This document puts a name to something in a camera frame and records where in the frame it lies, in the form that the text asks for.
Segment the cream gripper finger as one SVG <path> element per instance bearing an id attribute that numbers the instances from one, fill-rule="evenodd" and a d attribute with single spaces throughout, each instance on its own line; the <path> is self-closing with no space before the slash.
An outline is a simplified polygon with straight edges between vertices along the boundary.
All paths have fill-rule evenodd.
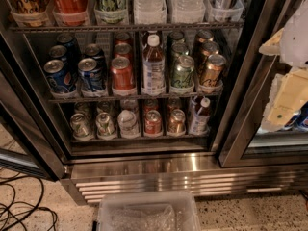
<path id="1" fill-rule="evenodd" d="M 282 129 L 308 102 L 308 69 L 296 68 L 276 74 L 269 92 L 269 102 L 263 112 L 261 129 L 275 132 Z"/>
<path id="2" fill-rule="evenodd" d="M 263 55 L 274 56 L 280 54 L 280 40 L 284 29 L 278 30 L 269 40 L 259 47 L 259 52 Z"/>

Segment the white cloth-covered gripper body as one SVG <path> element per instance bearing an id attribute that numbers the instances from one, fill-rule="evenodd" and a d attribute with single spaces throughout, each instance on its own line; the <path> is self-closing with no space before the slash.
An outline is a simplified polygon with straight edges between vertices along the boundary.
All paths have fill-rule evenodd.
<path id="1" fill-rule="evenodd" d="M 291 67 L 308 67 L 308 0 L 285 24 L 279 46 L 283 63 Z"/>

